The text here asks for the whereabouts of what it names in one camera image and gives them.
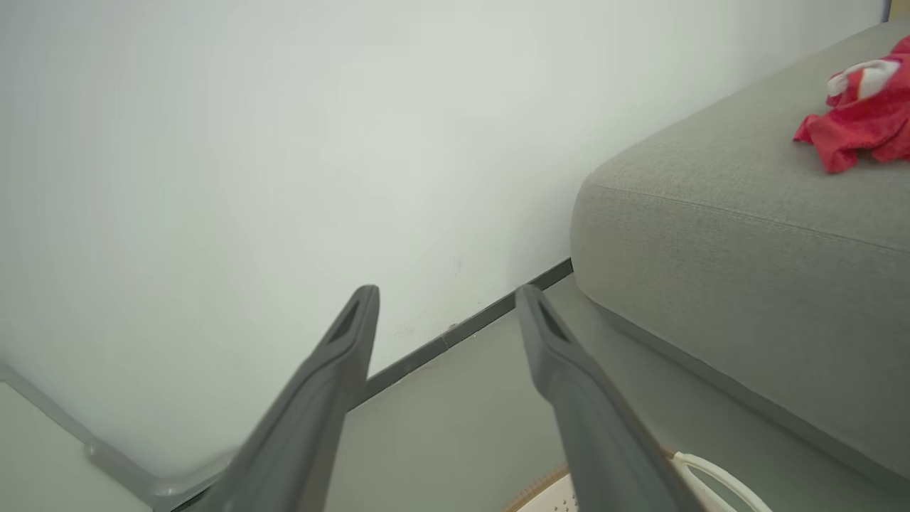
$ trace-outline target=floor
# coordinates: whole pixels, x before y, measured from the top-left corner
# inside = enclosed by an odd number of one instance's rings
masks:
[[[572,276],[546,291],[663,443],[705,457],[775,512],[910,510],[607,325]],[[328,512],[497,511],[563,460],[514,312],[348,414]]]

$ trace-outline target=red and white cloth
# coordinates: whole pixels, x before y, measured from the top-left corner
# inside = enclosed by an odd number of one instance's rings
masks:
[[[880,162],[910,159],[910,36],[887,56],[831,77],[826,103],[831,110],[807,117],[794,135],[815,145],[825,170],[856,165],[857,149]]]

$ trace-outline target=gray corner bracket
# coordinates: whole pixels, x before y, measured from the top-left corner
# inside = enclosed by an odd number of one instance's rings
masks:
[[[55,403],[41,390],[34,387],[8,364],[0,364],[0,383],[11,388],[31,402],[47,417],[62,426],[86,446],[86,456],[98,469],[125,487],[153,512],[170,512],[203,489],[208,488],[228,466],[233,453],[191,471],[185,476],[160,478],[154,476],[119,450],[98,439],[84,425]]]

